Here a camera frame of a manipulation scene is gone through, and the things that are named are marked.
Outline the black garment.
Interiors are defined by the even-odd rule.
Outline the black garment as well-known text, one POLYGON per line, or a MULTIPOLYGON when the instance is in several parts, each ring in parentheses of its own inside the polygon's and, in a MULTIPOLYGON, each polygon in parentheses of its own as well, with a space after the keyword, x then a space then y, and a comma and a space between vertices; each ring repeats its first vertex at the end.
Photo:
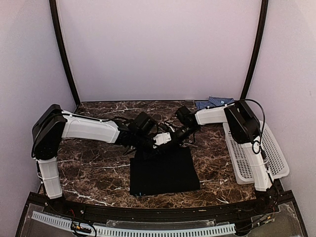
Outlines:
POLYGON ((146 157, 136 152, 130 159, 130 194, 151 196, 200 189, 189 147, 177 147, 146 157))

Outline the blue checkered shirt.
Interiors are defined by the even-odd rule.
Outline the blue checkered shirt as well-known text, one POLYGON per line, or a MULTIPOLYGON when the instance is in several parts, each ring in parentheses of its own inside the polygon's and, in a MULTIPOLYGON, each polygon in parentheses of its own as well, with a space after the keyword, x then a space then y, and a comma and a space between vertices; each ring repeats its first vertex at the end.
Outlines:
POLYGON ((235 100, 234 98, 225 98, 225 97, 209 97, 208 100, 205 101, 196 101, 196 107, 198 110, 205 109, 205 108, 215 108, 221 107, 224 105, 228 105, 233 103, 235 100))

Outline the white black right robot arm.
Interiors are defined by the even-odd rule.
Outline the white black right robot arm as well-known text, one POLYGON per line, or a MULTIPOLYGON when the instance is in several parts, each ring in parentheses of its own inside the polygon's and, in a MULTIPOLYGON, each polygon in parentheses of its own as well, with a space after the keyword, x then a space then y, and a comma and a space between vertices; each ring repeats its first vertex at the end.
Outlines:
POLYGON ((264 125, 260 124, 246 99, 219 107, 200 109, 196 112, 191 112, 183 106, 176 111, 175 115, 182 126, 175 131, 170 131, 172 143, 182 143, 204 125, 227 123, 232 138, 242 146, 246 154, 254 177, 255 190, 268 192, 275 185, 262 145, 264 125))

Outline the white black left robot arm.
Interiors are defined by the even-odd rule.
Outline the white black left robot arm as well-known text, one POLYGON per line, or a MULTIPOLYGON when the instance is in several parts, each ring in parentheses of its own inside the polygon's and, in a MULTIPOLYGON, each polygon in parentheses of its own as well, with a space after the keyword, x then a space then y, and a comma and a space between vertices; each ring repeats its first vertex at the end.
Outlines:
POLYGON ((59 215, 70 211, 69 203, 61 198, 63 191, 57 166, 58 150, 63 140, 92 140, 150 152, 159 146, 158 133, 151 133, 156 126, 146 113, 140 113, 134 119, 119 116, 101 119, 74 114, 52 104, 32 128, 31 149, 46 196, 51 200, 50 207, 59 215))

